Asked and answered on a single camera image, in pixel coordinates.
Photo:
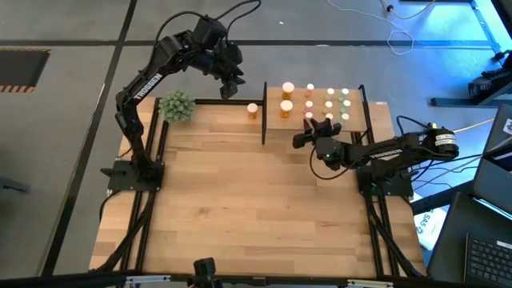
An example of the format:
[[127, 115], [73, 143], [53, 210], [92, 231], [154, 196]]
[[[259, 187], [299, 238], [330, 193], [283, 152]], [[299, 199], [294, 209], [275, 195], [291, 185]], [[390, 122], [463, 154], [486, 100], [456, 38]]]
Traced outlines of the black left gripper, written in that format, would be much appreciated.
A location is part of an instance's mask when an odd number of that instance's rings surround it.
[[242, 52], [235, 44], [226, 44], [220, 42], [212, 50], [204, 50], [203, 68], [204, 75], [212, 75], [215, 80], [221, 79], [223, 82], [234, 81], [237, 85], [243, 85], [245, 80], [242, 70], [238, 67], [242, 63]]

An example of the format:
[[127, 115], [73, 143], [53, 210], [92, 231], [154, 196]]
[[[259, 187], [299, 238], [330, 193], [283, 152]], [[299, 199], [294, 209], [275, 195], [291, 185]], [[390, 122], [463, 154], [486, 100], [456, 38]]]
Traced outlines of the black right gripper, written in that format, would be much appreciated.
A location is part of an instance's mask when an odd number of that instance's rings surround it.
[[[310, 120], [303, 119], [304, 134], [312, 134], [313, 127]], [[339, 123], [331, 124], [329, 118], [323, 121], [314, 122], [314, 135], [316, 141], [314, 148], [317, 153], [317, 159], [322, 160], [324, 164], [332, 170], [339, 170], [341, 166], [346, 166], [346, 150], [348, 143], [334, 138], [341, 132], [342, 126]]]

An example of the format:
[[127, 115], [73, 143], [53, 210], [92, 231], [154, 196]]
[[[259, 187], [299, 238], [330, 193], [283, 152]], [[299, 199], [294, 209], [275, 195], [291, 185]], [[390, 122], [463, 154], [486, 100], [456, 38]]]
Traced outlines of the green plant in white pot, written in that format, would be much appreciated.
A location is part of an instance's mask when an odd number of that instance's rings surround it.
[[189, 122], [195, 108], [195, 99], [183, 90], [169, 92], [158, 104], [158, 112], [169, 123]]

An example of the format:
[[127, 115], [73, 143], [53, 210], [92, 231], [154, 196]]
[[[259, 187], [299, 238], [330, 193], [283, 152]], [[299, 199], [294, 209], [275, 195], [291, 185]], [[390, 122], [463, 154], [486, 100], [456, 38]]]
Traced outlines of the white printed paper sheet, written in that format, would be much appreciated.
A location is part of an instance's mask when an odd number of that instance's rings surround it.
[[444, 206], [414, 216], [414, 224], [421, 247], [432, 250], [447, 216]]

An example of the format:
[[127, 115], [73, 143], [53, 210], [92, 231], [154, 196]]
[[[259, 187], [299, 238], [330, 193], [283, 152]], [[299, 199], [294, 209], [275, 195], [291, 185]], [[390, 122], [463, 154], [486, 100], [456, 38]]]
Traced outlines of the black laptop with keyboard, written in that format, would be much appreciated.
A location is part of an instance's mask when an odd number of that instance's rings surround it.
[[512, 219], [456, 194], [427, 273], [449, 288], [512, 288]]

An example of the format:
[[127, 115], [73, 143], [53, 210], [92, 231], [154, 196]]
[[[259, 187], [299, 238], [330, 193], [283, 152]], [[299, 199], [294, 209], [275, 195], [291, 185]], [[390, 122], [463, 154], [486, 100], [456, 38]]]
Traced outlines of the black boxy device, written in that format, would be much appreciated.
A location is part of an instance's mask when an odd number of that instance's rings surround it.
[[195, 261], [192, 286], [194, 288], [216, 288], [215, 273], [216, 266], [213, 258], [202, 258]]

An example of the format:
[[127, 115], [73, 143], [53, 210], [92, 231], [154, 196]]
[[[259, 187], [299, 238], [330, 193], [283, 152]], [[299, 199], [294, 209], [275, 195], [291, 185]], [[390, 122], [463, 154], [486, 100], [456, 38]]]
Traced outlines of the person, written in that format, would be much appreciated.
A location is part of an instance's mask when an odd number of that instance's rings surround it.
[[510, 83], [512, 83], [512, 50], [508, 52], [501, 68], [481, 72], [479, 78], [468, 84], [468, 91], [472, 98], [483, 100]]

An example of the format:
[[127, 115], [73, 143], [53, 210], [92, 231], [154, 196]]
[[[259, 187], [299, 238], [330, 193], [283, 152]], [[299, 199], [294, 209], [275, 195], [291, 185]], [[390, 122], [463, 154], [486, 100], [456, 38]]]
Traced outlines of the dark laptop lid with sticker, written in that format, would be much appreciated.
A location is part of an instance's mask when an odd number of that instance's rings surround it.
[[476, 194], [512, 214], [512, 106], [498, 108], [475, 178]]

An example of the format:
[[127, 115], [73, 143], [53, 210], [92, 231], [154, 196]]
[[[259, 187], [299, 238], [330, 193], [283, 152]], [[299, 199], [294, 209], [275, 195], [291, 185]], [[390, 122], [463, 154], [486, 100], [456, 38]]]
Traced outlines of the black floor hatch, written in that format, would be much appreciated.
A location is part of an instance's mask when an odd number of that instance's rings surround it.
[[50, 54], [42, 48], [0, 48], [0, 93], [32, 93]]

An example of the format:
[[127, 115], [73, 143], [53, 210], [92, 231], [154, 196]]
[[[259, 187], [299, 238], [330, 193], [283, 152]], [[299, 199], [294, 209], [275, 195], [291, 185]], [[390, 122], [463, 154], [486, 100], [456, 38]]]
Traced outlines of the dark grey floor object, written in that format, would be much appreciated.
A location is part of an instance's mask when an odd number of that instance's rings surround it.
[[0, 176], [0, 189], [2, 190], [16, 190], [19, 192], [28, 192], [30, 187], [21, 182], [17, 182], [10, 178]]

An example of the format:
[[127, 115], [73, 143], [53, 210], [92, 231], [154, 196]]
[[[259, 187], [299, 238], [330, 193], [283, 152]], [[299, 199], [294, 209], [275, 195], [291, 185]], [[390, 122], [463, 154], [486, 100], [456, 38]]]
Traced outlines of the wooden shelf with black frame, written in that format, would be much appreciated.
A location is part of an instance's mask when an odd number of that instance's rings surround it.
[[[262, 142], [266, 141], [266, 136], [271, 131], [277, 130], [295, 130], [300, 131], [303, 128], [302, 120], [305, 117], [304, 106], [306, 101], [312, 101], [314, 106], [311, 110], [313, 118], [322, 121], [325, 118], [323, 107], [326, 100], [327, 88], [315, 88], [311, 98], [305, 96], [306, 88], [296, 88], [293, 92], [291, 101], [294, 108], [288, 118], [281, 117], [280, 103], [282, 99], [282, 88], [265, 85], [263, 88], [262, 100]], [[333, 109], [330, 112], [334, 118], [332, 123], [339, 122], [342, 102], [338, 99], [341, 95], [341, 89], [336, 89], [334, 96], [330, 100], [333, 103]], [[342, 126], [342, 131], [347, 133], [364, 133], [367, 131], [367, 120], [369, 118], [369, 104], [364, 95], [362, 87], [356, 90], [350, 90], [346, 99], [351, 101], [351, 106], [347, 114], [350, 116], [347, 124]]]

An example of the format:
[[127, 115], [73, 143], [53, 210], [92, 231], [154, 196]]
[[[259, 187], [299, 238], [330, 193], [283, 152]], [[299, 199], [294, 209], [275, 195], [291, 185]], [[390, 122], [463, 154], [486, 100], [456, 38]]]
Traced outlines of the black desk leg frame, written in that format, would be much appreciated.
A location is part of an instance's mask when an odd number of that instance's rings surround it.
[[512, 106], [512, 83], [483, 100], [472, 98], [469, 94], [467, 98], [432, 98], [430, 102], [432, 106], [443, 107], [497, 108], [501, 105]]

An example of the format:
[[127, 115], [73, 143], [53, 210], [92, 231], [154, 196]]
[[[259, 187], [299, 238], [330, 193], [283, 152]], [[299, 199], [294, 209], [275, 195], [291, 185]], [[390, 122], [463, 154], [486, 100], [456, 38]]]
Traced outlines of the silver frame bracket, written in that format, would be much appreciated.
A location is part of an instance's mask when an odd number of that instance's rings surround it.
[[153, 283], [153, 282], [169, 282], [170, 280], [171, 280], [170, 275], [138, 275], [138, 276], [127, 277], [125, 284], [141, 285], [144, 283]]
[[363, 280], [363, 279], [348, 279], [347, 287], [357, 288], [394, 288], [392, 282], [382, 282], [375, 280]]

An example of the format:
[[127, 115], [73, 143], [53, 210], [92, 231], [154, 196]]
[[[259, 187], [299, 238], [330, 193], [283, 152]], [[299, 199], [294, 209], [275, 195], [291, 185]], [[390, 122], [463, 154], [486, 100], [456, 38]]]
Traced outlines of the black aluminium rig frame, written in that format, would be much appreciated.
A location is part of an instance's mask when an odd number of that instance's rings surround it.
[[348, 279], [392, 282], [394, 288], [449, 288], [429, 278], [378, 276], [371, 258], [365, 203], [354, 172], [324, 181], [311, 168], [325, 167], [296, 150], [299, 131], [271, 131], [262, 142], [262, 108], [250, 119], [243, 104], [196, 108], [191, 122], [169, 124], [150, 112], [152, 154], [166, 164], [154, 194], [145, 250], [137, 269], [101, 270], [126, 231], [132, 197], [122, 192], [106, 207], [84, 274], [1, 280], [0, 288], [99, 288], [125, 284], [138, 275], [170, 275], [184, 282], [193, 264], [213, 258], [216, 278], [226, 284], [347, 286]]

